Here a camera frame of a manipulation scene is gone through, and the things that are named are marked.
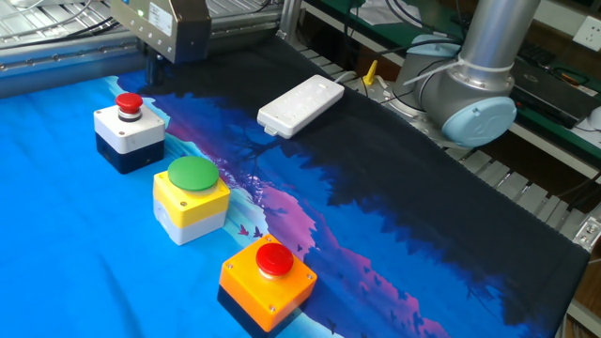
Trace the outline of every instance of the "emergency stop button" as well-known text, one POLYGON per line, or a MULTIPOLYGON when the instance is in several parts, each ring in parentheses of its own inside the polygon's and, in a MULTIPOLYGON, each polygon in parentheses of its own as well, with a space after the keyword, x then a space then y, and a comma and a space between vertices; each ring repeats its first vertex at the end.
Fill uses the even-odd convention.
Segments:
POLYGON ((293 263, 292 253, 280 243, 265 244, 256 252, 256 264, 268 278, 286 275, 292 269, 293 263))
POLYGON ((142 97, 134 93, 125 93, 116 97, 115 103, 119 106, 119 119, 125 122, 134 122, 142 117, 142 97))

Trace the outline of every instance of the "light blue joint cap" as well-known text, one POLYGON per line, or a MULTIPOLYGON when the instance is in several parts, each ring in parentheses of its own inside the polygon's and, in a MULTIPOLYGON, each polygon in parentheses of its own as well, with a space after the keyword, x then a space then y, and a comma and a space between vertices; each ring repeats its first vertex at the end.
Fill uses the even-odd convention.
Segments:
POLYGON ((442 126, 442 132, 460 146, 482 146, 506 132, 516 113, 516 104, 509 98, 481 100, 451 116, 442 126))
MULTIPOLYGON (((435 36, 435 35, 431 35, 431 34, 425 34, 425 35, 420 35, 420 36, 416 37, 412 43, 426 42, 426 41, 437 40, 437 39, 448 39, 449 41, 451 41, 449 38, 439 37, 439 36, 435 36)), ((427 45, 409 48, 407 50, 407 53, 408 54, 426 55, 426 56, 452 57, 452 56, 455 56, 455 54, 459 50, 459 47, 460 47, 459 45, 451 44, 451 43, 433 43, 433 44, 427 44, 427 45)))

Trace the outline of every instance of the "red button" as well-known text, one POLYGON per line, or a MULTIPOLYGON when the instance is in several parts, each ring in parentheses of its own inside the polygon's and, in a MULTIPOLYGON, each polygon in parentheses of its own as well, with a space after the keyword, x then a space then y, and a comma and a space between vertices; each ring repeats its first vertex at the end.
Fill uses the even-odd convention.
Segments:
POLYGON ((142 97, 134 93, 125 93, 116 97, 116 105, 125 114, 137 114, 142 106, 142 97))
POLYGON ((256 252, 256 264, 269 276, 284 276, 292 269, 292 263, 292 253, 282 244, 265 244, 256 252))

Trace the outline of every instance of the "power socket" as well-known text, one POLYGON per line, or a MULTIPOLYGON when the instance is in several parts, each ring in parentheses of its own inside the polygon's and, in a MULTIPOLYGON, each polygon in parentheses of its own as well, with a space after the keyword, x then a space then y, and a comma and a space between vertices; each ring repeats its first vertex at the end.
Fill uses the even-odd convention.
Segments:
POLYGON ((601 21, 593 17, 587 17, 574 35, 574 41, 599 52, 601 50, 601 21))

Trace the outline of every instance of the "metal bracket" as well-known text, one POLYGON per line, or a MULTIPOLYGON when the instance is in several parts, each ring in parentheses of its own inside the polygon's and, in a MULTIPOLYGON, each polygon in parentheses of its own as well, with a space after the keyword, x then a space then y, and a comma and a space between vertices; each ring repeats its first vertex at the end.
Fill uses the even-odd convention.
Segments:
POLYGON ((299 21, 299 15, 301 14, 301 4, 302 0, 284 1, 280 30, 284 33, 284 40, 287 42, 294 40, 296 35, 297 23, 299 21))
POLYGON ((576 237, 572 240, 588 252, 593 250, 594 244, 601 235, 601 231, 599 231, 601 230, 601 223, 593 216, 593 213, 599 211, 597 208, 584 220, 576 237))
POLYGON ((135 53, 135 41, 132 41, 132 39, 130 39, 130 41, 112 45, 101 44, 96 48, 89 48, 91 47, 89 44, 85 47, 87 48, 79 51, 68 51, 62 54, 48 51, 48 54, 41 54, 41 56, 38 57, 30 57, 28 53, 23 53, 23 59, 0 64, 0 78, 24 72, 47 69, 50 65, 57 62, 60 62, 61 66, 64 67, 66 65, 87 62, 99 58, 135 53))

